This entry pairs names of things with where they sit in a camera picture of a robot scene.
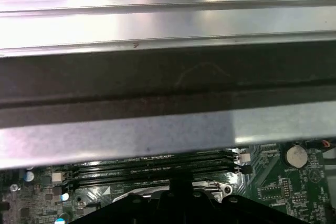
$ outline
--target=metal rail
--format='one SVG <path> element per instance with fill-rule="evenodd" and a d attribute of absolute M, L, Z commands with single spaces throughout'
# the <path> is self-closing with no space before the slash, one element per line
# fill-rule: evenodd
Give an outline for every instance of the metal rail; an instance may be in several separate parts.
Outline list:
<path fill-rule="evenodd" d="M 336 0 L 0 0 L 0 55 L 335 39 Z"/>

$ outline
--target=reflective metal surface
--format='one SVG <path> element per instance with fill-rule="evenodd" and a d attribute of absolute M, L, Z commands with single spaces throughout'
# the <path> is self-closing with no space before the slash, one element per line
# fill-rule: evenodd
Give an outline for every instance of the reflective metal surface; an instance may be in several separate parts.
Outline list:
<path fill-rule="evenodd" d="M 2 56 L 335 39 L 336 0 L 0 0 Z"/>
<path fill-rule="evenodd" d="M 180 153 L 335 136 L 336 103 L 13 127 L 0 130 L 0 168 Z"/>
<path fill-rule="evenodd" d="M 211 193 L 213 197 L 218 201 L 222 202 L 223 198 L 228 195 L 231 195 L 233 192 L 232 186 L 229 184 L 224 184 L 217 181 L 200 181 L 200 182 L 193 182 L 194 190 L 201 190 L 207 193 Z M 119 197 L 115 198 L 113 202 L 116 202 L 120 199 L 123 199 L 129 195 L 136 194 L 140 195 L 144 198 L 151 198 L 154 193 L 160 191 L 169 190 L 169 186 L 154 186 L 154 187 L 146 187 L 146 188 L 138 188 Z"/>

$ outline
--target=green circuit board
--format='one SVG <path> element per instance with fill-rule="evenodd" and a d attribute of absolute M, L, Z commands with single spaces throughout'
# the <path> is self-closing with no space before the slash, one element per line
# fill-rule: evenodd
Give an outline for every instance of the green circuit board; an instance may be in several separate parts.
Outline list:
<path fill-rule="evenodd" d="M 223 171 L 222 167 L 235 166 L 232 150 L 200 153 L 169 154 L 116 161 L 89 162 L 65 166 L 35 167 L 0 173 L 2 201 L 11 204 L 2 212 L 3 223 L 54 224 L 64 213 L 71 220 L 89 214 L 113 202 L 115 198 L 136 188 L 167 185 L 169 180 L 151 178 L 133 181 L 141 173 L 156 174 L 172 168 L 188 167 L 197 171 L 194 181 L 214 180 L 230 184 L 234 194 L 260 202 L 308 223 L 328 223 L 330 199 L 324 173 L 322 151 L 300 144 L 307 151 L 307 164 L 294 168 L 284 160 L 288 144 L 250 146 L 250 174 Z M 25 182 L 27 172 L 34 180 Z M 67 184 L 64 197 L 60 184 Z M 9 191 L 11 184 L 19 190 Z"/>
<path fill-rule="evenodd" d="M 239 178 L 237 193 L 311 224 L 328 223 L 330 199 L 322 152 L 307 149 L 307 164 L 294 168 L 284 159 L 286 149 L 279 144 L 251 146 L 254 173 Z"/>

